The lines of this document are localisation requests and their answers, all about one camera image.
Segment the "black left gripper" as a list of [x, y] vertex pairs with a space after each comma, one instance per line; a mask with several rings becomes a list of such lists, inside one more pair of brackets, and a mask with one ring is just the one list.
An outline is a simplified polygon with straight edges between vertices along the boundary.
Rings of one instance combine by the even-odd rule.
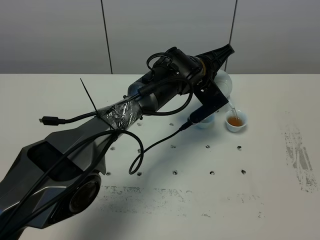
[[192, 56], [200, 67], [200, 71], [192, 77], [192, 82], [199, 83], [200, 80], [203, 80], [205, 83], [208, 81], [213, 82], [218, 70], [234, 52], [234, 49], [228, 43], [215, 50]]

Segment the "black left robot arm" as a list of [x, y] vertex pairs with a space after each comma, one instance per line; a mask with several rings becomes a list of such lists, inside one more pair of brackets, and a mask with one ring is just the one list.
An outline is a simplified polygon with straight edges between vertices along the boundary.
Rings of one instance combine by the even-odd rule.
[[121, 101], [69, 120], [43, 117], [47, 126], [86, 122], [21, 149], [0, 183], [1, 239], [17, 240], [27, 227], [43, 229], [85, 210], [99, 193], [108, 149], [143, 116], [163, 116], [161, 108], [176, 95], [201, 103], [181, 131], [226, 105], [214, 79], [233, 53], [229, 44], [196, 56], [172, 47], [149, 57], [153, 65]]

